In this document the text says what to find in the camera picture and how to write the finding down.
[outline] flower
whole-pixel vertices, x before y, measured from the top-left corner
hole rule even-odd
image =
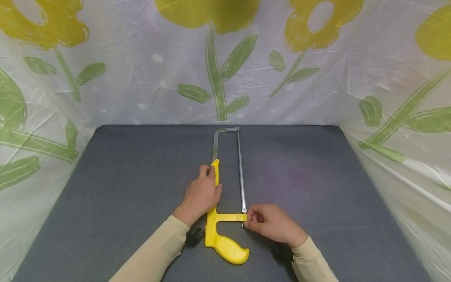
[[[0,28],[19,43],[38,49],[55,48],[59,43],[73,47],[89,37],[88,27],[77,20],[83,0],[35,0],[44,23],[36,24],[20,13],[12,0],[0,1]]]
[[[421,23],[415,41],[429,57],[451,61],[451,5],[441,7]]]
[[[155,0],[158,12],[185,28],[206,23],[219,33],[236,32],[248,27],[257,13],[259,0]]]
[[[309,47],[321,49],[329,47],[339,35],[341,26],[349,23],[360,13],[364,0],[328,0],[334,5],[330,20],[318,32],[308,29],[311,12],[325,0],[290,0],[295,10],[286,21],[285,45],[292,53],[304,51]]]

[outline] wrist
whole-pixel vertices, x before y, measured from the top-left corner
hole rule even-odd
[[[194,213],[190,208],[184,206],[183,203],[175,209],[172,215],[189,227],[193,226],[200,218],[200,216]]]
[[[297,247],[305,243],[307,239],[308,239],[307,232],[305,232],[304,229],[302,229],[302,227],[299,227],[295,232],[293,232],[287,244],[290,246],[290,248],[296,249]]]

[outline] gray table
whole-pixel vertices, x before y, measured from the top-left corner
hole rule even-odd
[[[100,127],[14,282],[108,281],[181,202],[224,126]],[[312,236],[340,281],[429,281],[344,135],[333,126],[241,126],[248,205],[276,203]],[[236,135],[219,141],[220,213],[239,213]],[[205,225],[205,217],[195,227]],[[203,242],[163,281],[295,281],[269,240],[218,225],[250,249],[235,266]]]

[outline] black object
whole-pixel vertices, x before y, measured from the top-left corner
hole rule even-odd
[[[269,249],[271,250],[273,258],[278,263],[294,261],[293,252],[291,251],[291,248],[290,246],[288,246],[288,244],[275,242],[269,246]]]
[[[188,247],[195,247],[205,237],[205,232],[202,228],[198,228],[195,232],[188,232],[186,234],[186,245]]]

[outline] hand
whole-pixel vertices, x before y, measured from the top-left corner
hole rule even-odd
[[[221,199],[222,185],[215,187],[215,177],[214,166],[210,168],[201,165],[199,177],[188,186],[183,202],[172,215],[191,227],[202,215],[216,206]]]
[[[304,229],[274,204],[251,206],[244,226],[273,241],[287,243],[293,249],[308,239]]]

